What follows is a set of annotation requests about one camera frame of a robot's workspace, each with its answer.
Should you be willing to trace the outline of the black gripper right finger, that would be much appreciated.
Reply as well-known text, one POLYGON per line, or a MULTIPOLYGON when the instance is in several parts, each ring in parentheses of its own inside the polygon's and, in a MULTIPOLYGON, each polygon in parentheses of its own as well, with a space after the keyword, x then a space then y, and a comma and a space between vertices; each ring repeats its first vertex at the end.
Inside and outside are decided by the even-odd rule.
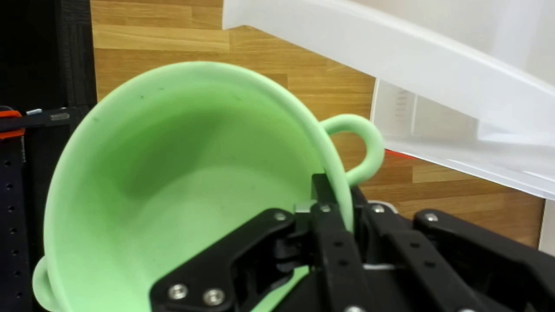
POLYGON ((388 205, 351 191, 355 241, 377 312, 480 312, 480 300, 435 245, 388 205))

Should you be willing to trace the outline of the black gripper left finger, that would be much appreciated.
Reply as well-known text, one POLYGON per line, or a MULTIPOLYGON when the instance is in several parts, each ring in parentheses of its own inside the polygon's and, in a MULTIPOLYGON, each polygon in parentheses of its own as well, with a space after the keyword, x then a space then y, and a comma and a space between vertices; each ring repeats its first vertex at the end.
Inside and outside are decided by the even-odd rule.
POLYGON ((360 257, 324 174, 312 177, 312 194, 310 240, 315 246, 318 300, 325 312, 369 312, 360 257))

